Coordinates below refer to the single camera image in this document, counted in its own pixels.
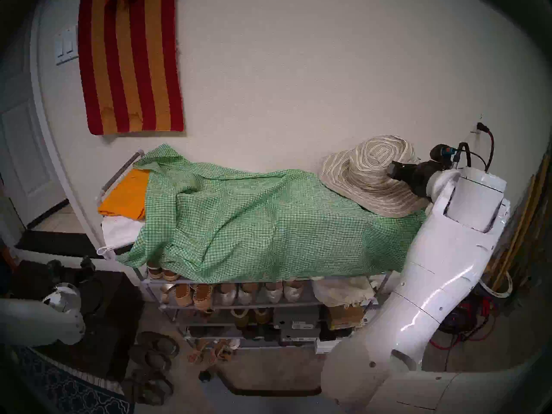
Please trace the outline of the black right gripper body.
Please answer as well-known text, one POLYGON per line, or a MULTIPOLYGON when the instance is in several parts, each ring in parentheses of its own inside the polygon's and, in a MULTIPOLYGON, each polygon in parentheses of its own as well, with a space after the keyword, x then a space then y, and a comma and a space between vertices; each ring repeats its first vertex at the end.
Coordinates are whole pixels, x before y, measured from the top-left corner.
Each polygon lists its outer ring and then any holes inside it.
POLYGON ((445 144, 438 144, 430 151, 430 160, 417 165, 404 165, 406 171, 404 182, 419 197, 436 198, 437 179, 444 176, 453 167, 453 156, 457 149, 445 144))

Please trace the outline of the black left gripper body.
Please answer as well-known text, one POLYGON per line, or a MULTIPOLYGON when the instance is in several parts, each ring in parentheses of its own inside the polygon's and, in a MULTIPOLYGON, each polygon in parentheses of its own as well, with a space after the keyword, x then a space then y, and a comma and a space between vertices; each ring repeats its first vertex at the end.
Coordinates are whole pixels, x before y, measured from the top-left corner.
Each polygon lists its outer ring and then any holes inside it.
POLYGON ((96 268, 89 257, 82 258, 80 268, 68 268, 63 266, 60 260, 51 260, 46 264, 46 269, 54 285, 61 283, 81 285, 93 278, 96 273, 96 268))

